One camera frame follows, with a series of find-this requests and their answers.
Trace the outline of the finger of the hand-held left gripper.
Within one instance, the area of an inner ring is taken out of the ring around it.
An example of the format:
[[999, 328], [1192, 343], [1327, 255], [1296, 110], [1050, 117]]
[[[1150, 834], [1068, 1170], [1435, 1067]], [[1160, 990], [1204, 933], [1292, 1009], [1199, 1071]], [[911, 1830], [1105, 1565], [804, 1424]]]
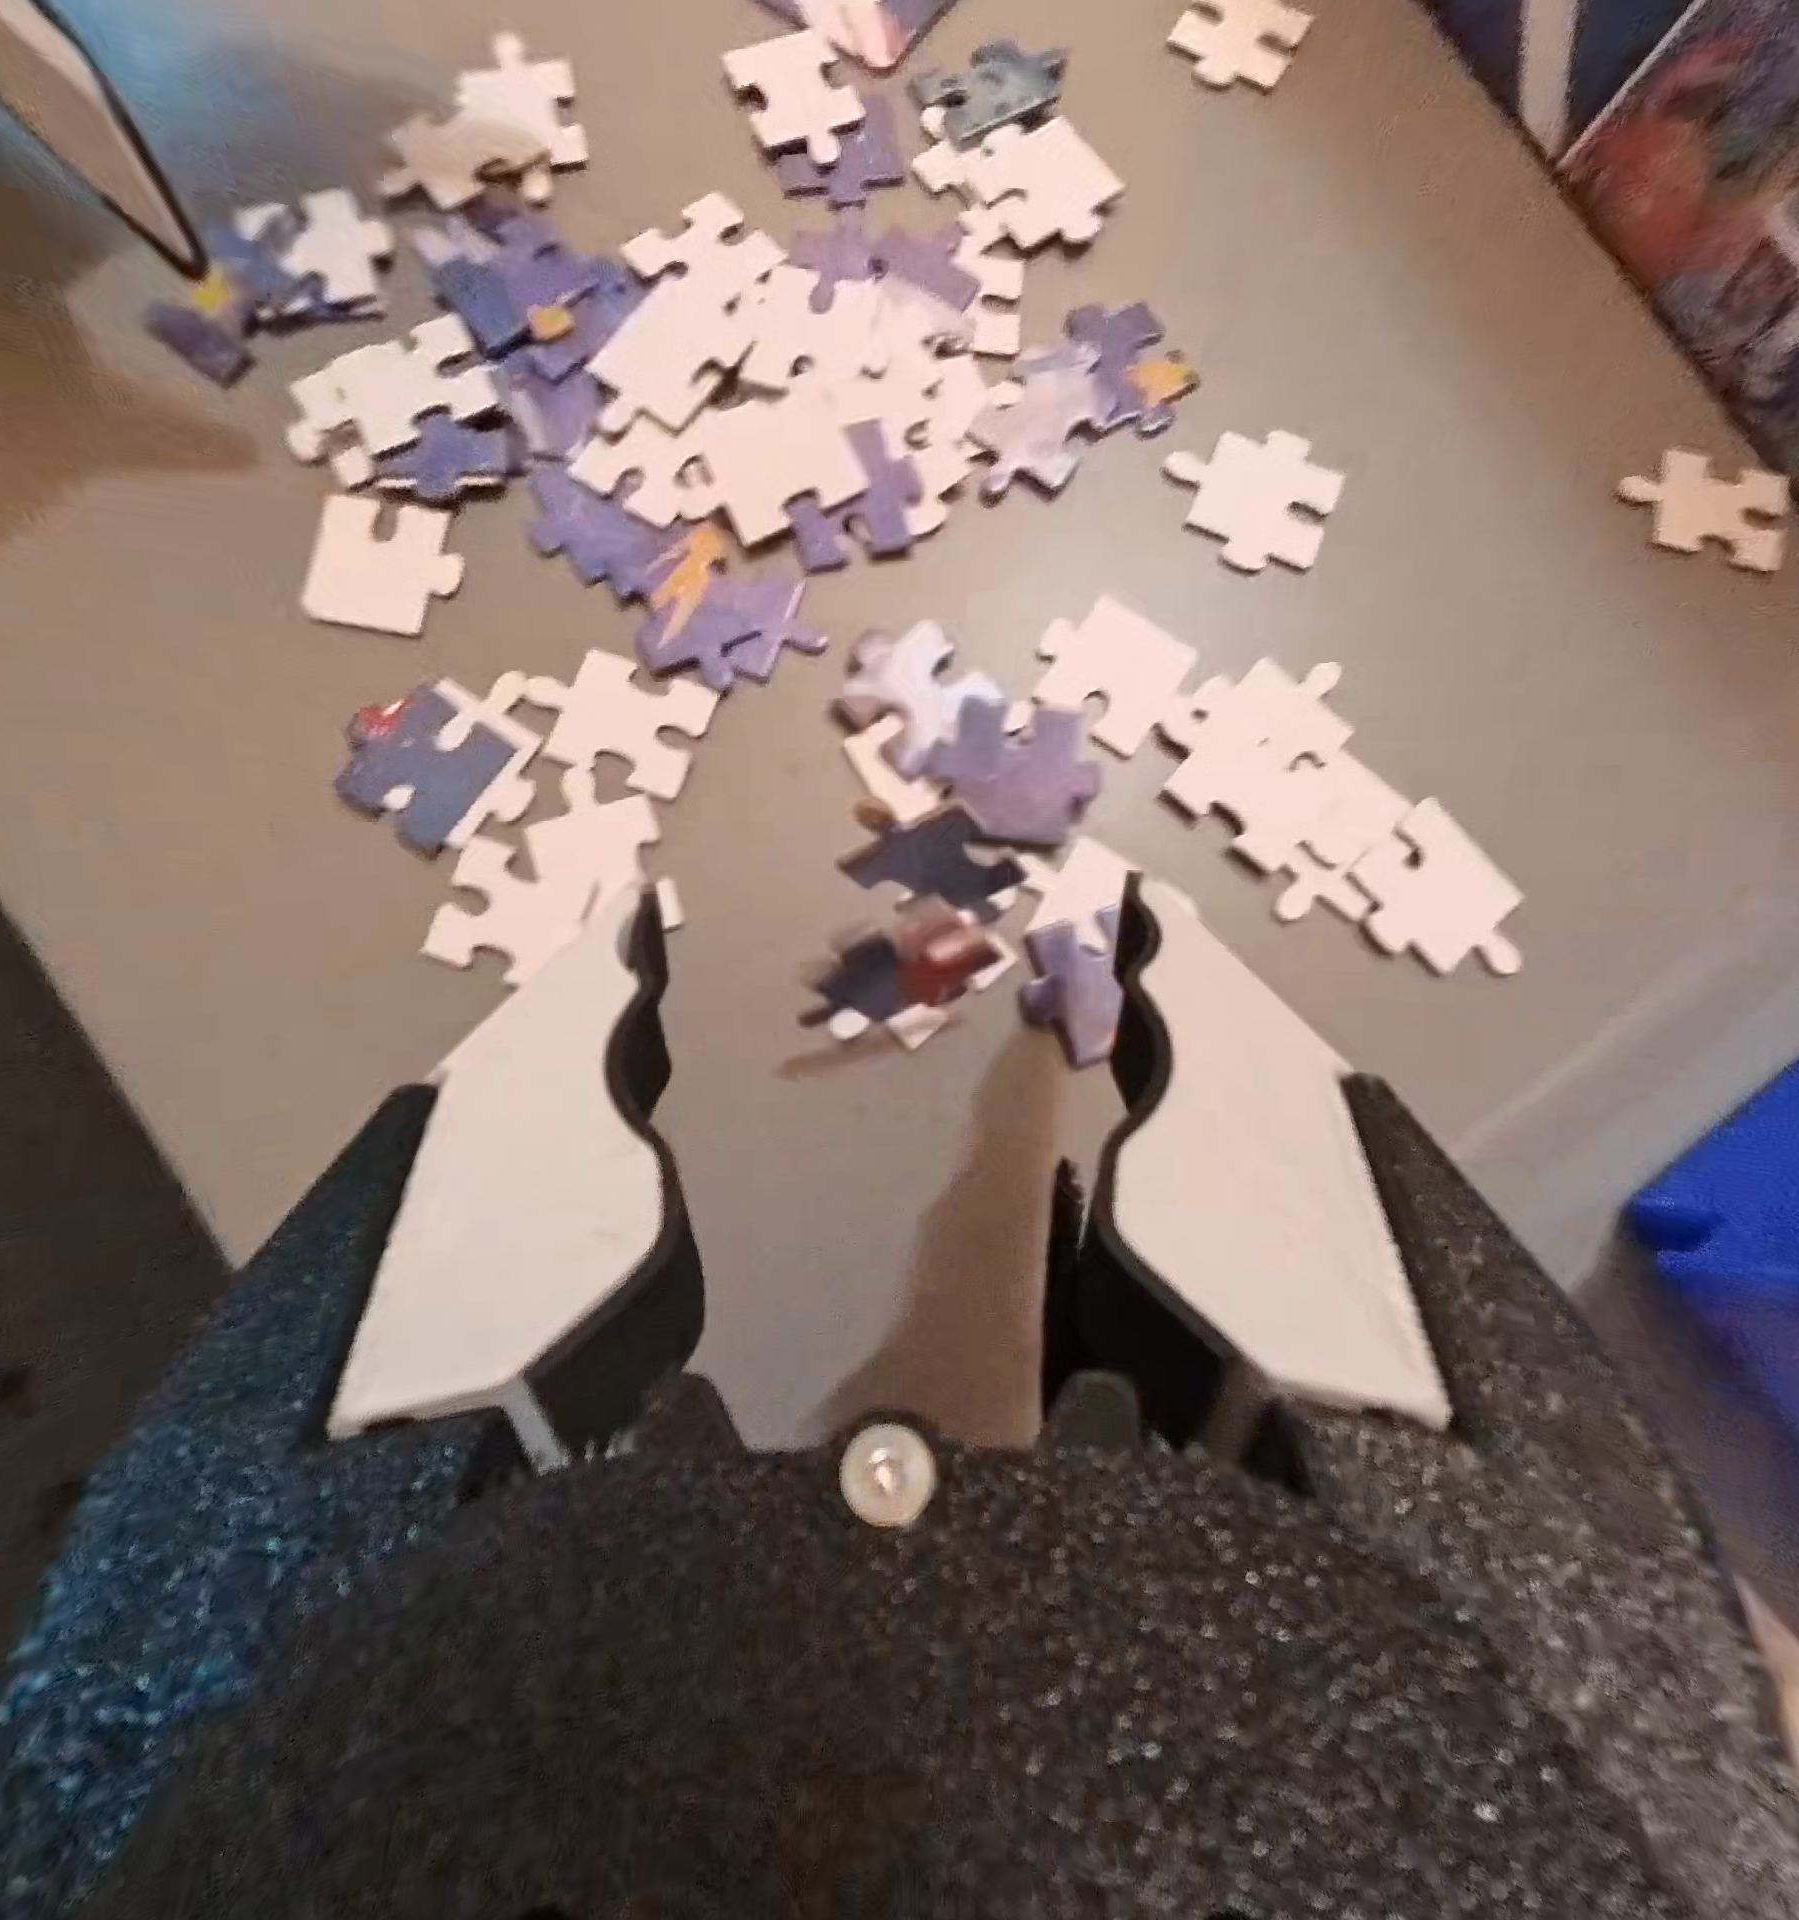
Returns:
[[46, 3], [0, 3], [0, 109], [174, 270], [205, 276], [208, 250], [137, 120]]

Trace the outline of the space and ocean print box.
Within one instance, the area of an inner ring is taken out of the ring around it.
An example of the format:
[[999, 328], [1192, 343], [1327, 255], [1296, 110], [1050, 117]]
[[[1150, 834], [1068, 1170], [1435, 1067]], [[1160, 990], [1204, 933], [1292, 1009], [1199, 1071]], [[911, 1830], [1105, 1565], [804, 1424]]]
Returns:
[[1425, 10], [1799, 506], [1799, 3]]

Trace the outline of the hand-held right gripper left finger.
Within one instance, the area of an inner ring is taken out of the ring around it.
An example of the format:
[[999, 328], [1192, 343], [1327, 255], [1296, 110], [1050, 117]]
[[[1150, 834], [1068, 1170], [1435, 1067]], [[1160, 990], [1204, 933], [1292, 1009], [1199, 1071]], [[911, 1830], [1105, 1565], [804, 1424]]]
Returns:
[[330, 1440], [498, 1416], [532, 1472], [692, 1357], [702, 1268], [671, 1148], [664, 893], [633, 885], [432, 1071], [329, 1403]]

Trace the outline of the white puzzle tray blue rim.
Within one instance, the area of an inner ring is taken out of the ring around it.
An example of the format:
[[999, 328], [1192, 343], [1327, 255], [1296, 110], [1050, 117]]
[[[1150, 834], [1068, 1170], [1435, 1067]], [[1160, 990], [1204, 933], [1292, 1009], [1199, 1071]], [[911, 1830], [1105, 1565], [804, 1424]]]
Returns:
[[868, 72], [895, 70], [957, 3], [758, 3], [793, 30], [808, 30]]

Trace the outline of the blue plastic bin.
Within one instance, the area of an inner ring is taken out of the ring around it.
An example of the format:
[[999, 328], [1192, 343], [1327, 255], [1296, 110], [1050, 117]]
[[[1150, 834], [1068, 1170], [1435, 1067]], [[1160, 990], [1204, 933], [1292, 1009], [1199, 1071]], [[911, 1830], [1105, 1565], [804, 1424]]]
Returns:
[[1799, 1463], [1799, 1057], [1634, 1189], [1622, 1216]]

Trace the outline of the black perforated pad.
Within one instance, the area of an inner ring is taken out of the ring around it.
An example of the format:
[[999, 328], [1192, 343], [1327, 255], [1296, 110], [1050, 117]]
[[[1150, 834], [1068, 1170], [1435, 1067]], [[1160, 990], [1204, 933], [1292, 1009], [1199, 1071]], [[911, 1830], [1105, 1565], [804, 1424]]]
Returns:
[[0, 904], [0, 1657], [225, 1260]]

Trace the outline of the dark blue red-marked puzzle piece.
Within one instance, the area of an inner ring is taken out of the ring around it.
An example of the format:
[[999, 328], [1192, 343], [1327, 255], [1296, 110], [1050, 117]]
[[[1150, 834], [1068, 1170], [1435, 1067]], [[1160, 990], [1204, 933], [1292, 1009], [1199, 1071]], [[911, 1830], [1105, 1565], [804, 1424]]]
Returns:
[[986, 926], [927, 907], [834, 940], [828, 956], [805, 972], [810, 1002], [798, 1026], [836, 1043], [883, 1033], [917, 1052], [949, 1025], [956, 1002], [996, 986], [1011, 966], [1011, 951]]

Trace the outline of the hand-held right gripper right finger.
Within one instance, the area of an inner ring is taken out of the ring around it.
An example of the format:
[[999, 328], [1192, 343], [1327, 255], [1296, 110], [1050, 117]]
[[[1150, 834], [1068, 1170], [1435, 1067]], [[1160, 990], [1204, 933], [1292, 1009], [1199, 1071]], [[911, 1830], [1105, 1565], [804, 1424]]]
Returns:
[[1130, 875], [1109, 1072], [1121, 1101], [1089, 1203], [1116, 1286], [1221, 1379], [1445, 1427], [1452, 1403], [1356, 1128], [1350, 1064], [1202, 923]]

